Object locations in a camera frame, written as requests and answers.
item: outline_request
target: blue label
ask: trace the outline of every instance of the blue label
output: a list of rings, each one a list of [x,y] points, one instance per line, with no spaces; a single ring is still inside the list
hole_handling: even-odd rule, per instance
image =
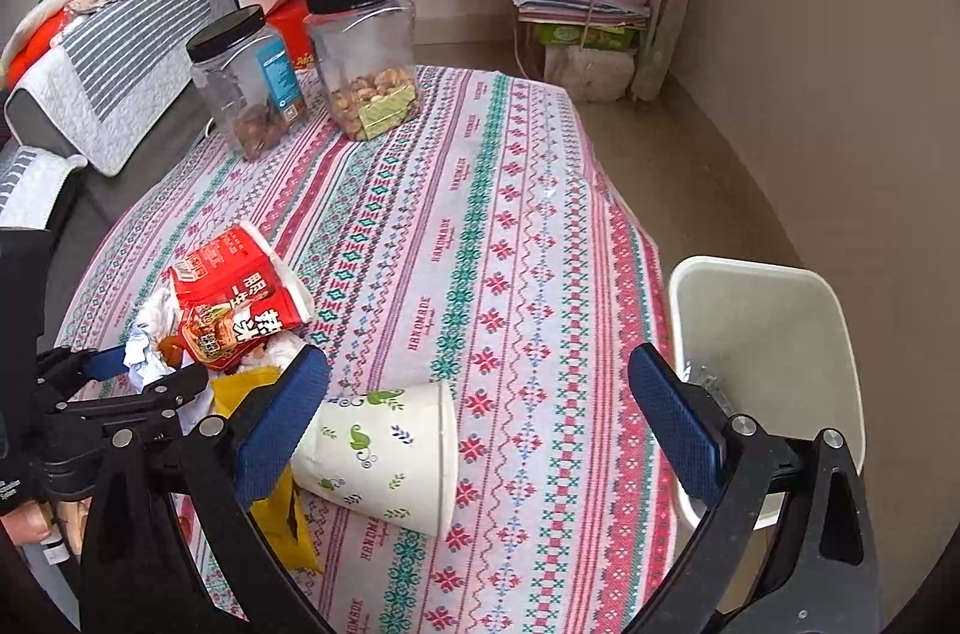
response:
[[[287,57],[286,47],[281,38],[275,38],[270,43],[258,47],[256,60],[263,68],[263,76],[267,80],[267,89],[274,105],[282,112],[287,107],[304,97],[296,81],[294,67]]]

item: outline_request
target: table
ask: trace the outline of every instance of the table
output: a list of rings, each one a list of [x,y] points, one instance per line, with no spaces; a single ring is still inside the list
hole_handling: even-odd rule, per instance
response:
[[[656,248],[563,89],[419,79],[421,115],[372,142],[321,113],[257,164],[201,143],[104,241],[59,341],[121,342],[167,265],[251,220],[315,298],[304,335],[330,359],[331,395],[445,380],[456,399],[445,538],[301,492],[325,572],[296,580],[333,628],[619,632],[676,532],[673,476],[626,381],[640,342],[670,357]],[[191,549],[239,612],[200,529]]]

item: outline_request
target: yellow plastic bag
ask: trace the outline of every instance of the yellow plastic bag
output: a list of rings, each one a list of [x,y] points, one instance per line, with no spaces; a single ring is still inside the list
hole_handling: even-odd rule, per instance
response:
[[[229,417],[253,388],[272,385],[279,378],[280,369],[277,366],[263,366],[211,380],[213,411]],[[250,514],[280,563],[287,569],[322,570],[313,549],[304,510],[294,490],[294,474],[290,471],[290,464],[280,474],[270,498],[255,501]]]

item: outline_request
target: jar of nuts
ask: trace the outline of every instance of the jar of nuts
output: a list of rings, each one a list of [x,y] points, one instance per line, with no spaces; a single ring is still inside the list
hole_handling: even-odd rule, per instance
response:
[[[283,38],[259,6],[217,19],[190,38],[186,51],[217,128],[248,161],[277,146],[306,118]]]
[[[411,0],[306,0],[304,19],[330,115],[348,139],[379,136],[419,110]]]

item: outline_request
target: metal screw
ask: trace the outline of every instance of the metal screw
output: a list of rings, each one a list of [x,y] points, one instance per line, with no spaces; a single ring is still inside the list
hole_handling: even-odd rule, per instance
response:
[[[843,447],[843,434],[836,428],[828,428],[827,431],[824,431],[824,442],[833,447],[834,450],[839,450],[840,447]]]
[[[737,415],[731,420],[731,424],[733,425],[733,431],[736,431],[740,436],[753,436],[757,433],[757,423],[747,415]]]
[[[133,442],[133,431],[129,428],[121,428],[113,435],[113,447],[127,447]]]
[[[210,415],[200,423],[200,433],[203,436],[216,436],[224,429],[224,419],[219,415]]]

